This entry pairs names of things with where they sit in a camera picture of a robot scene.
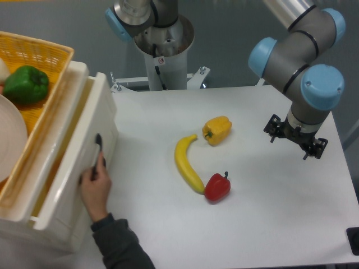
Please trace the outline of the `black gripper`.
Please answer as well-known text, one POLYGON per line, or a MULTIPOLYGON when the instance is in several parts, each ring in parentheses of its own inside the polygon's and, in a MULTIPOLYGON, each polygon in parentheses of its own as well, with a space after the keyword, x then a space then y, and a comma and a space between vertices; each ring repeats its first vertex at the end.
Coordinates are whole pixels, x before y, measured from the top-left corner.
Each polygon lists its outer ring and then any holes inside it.
POLYGON ((298 144, 305 152, 302 158, 303 160, 306 160, 308 157, 320 159, 328 144, 327 139, 315 138, 316 131, 305 133, 300 126, 293 128, 288 119, 282 122, 276 114, 271 116, 264 128, 264 132, 271 137, 271 143, 273 143, 276 138, 285 138, 298 144))

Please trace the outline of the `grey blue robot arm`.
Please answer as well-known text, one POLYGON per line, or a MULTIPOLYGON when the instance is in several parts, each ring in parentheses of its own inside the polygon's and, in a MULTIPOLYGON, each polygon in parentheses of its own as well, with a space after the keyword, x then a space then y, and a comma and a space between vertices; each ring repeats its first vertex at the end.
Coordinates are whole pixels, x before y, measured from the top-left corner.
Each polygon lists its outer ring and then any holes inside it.
MULTIPOLYGON (((306 156, 321 158, 327 140, 316 133, 344 91, 344 78, 334 67, 312 62, 336 44, 346 30, 336 10, 320 10, 312 1, 266 1, 265 5, 287 29, 278 42, 264 38, 248 58, 248 66, 292 103, 285 118, 271 117, 264 131, 286 138, 306 156)), ((105 12, 113 32, 133 40, 145 58, 151 90, 196 89, 187 79, 187 52, 194 28, 178 12, 177 1, 117 1, 105 12)))

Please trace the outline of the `dark grey sleeved forearm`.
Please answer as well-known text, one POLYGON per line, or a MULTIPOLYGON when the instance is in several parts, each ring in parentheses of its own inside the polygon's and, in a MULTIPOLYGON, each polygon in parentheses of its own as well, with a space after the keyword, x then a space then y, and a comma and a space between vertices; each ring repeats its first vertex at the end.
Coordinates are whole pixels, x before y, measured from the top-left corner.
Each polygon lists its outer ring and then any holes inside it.
POLYGON ((155 267, 127 219, 116 220, 112 214, 108 214, 90 227, 106 268, 155 267))

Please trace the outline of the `person's hand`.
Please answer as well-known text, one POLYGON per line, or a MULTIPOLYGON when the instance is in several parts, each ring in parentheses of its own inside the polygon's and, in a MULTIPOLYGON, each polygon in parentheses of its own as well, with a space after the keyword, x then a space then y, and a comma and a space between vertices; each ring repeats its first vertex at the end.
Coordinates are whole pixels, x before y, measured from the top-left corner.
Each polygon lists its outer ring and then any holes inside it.
POLYGON ((108 215, 107 200, 112 181, 104 165, 104 156, 101 151, 93 168, 87 168, 81 174, 80 192, 84 206, 92 222, 97 222, 108 215))

